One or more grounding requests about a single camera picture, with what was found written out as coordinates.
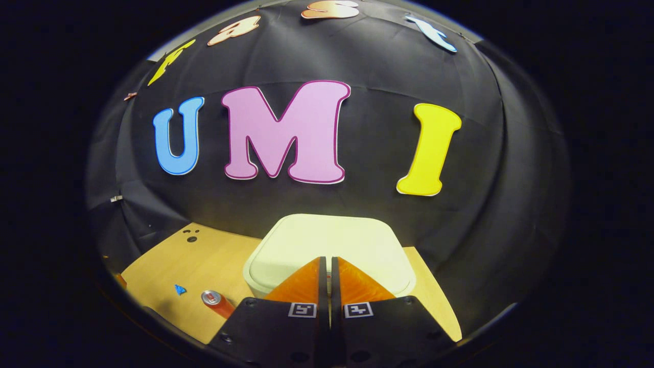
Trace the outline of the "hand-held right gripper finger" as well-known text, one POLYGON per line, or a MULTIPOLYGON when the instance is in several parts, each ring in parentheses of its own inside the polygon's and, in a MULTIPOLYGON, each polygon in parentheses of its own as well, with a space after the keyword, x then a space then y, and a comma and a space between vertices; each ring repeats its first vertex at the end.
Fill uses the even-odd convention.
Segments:
POLYGON ((232 368, 328 368, 328 282, 325 257, 309 277, 314 302, 244 298, 208 347, 232 368))
POLYGON ((332 258, 331 360, 344 368, 441 368, 456 342, 416 296, 345 302, 345 261, 332 258))

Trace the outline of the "pale green desktop garbage bin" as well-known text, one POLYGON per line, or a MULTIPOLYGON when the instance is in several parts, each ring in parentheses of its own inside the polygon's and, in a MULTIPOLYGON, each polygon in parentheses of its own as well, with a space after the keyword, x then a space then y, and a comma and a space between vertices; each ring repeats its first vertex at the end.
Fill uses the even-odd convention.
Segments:
POLYGON ((243 277, 255 296, 266 296, 317 257, 341 257, 397 297, 409 295, 416 285, 415 271, 388 224, 339 215, 281 218, 248 257, 243 277))

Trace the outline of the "orange pop can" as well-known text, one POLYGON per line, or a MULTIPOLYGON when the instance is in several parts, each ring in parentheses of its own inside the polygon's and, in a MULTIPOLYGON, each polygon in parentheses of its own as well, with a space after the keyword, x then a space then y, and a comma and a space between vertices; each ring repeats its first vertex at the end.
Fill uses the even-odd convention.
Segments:
POLYGON ((214 290, 206 290, 201 294, 204 305, 224 319, 229 319, 235 311, 234 305, 221 293, 214 290))

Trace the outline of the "black backdrop cloth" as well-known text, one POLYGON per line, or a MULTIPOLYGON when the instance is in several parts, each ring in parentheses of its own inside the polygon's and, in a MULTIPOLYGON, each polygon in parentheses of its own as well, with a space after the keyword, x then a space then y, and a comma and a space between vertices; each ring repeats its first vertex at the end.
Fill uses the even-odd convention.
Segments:
POLYGON ((486 40, 423 10, 355 0, 345 19, 304 19, 314 0, 224 18, 145 61, 119 84, 89 148, 86 205, 98 251, 121 273, 199 223, 263 238, 296 213, 378 219, 423 257, 464 335, 521 302, 550 265, 571 195, 565 135, 542 89, 486 40), (297 124, 271 160, 262 142, 236 157, 259 171, 233 179, 226 93, 257 87, 281 118, 310 81, 343 82, 341 182, 300 182, 297 124), (124 101, 128 93, 138 93, 124 101), (119 202, 110 198, 122 195, 119 202))

